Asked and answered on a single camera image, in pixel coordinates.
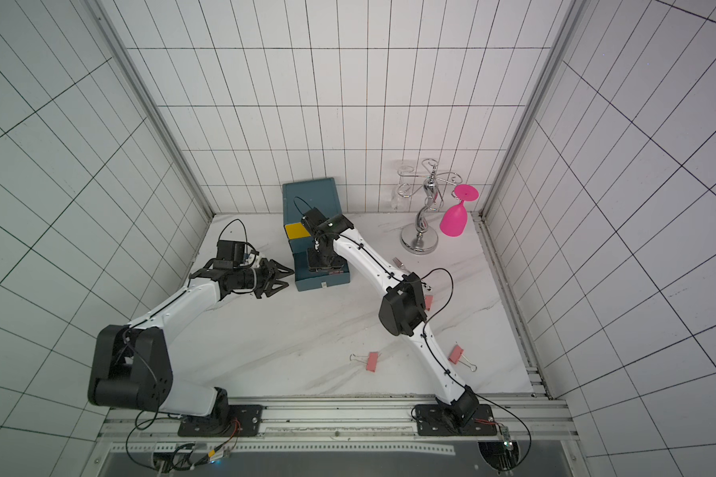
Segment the yellow top drawer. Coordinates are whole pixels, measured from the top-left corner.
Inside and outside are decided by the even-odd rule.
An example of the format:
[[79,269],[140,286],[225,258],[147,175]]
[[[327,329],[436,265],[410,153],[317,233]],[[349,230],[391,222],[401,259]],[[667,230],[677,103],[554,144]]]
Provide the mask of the yellow top drawer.
[[300,240],[310,238],[310,232],[302,223],[287,224],[284,226],[288,240]]

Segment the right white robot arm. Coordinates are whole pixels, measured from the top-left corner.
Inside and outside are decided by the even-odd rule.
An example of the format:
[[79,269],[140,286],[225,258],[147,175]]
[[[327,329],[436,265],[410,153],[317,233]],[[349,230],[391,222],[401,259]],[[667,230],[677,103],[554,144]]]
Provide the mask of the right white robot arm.
[[413,346],[435,385],[442,426],[462,434],[479,410],[479,397],[451,368],[429,329],[423,278],[382,258],[342,214],[327,218],[313,208],[302,216],[302,226],[313,238],[308,253],[314,264],[332,266],[343,260],[373,284],[381,298],[380,323]]

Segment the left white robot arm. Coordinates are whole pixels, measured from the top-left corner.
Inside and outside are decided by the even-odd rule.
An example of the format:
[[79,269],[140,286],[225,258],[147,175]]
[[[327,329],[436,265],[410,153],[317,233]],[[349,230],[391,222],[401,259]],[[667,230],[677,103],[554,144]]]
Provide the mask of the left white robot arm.
[[227,295],[271,297],[288,287],[284,280],[293,274],[291,268],[268,258],[256,258],[250,264],[209,260],[153,310],[99,332],[89,376],[89,403],[179,415],[181,436],[230,434],[238,413],[229,404],[227,391],[176,377],[170,345]]

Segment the teal bottom drawer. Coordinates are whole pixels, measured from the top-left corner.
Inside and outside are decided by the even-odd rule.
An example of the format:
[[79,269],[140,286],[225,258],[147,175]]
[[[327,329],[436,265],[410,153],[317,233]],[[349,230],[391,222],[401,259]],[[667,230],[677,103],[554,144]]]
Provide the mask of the teal bottom drawer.
[[308,268],[307,252],[294,254],[294,284],[300,292],[328,288],[350,282],[350,269],[344,264],[340,270],[310,271]]

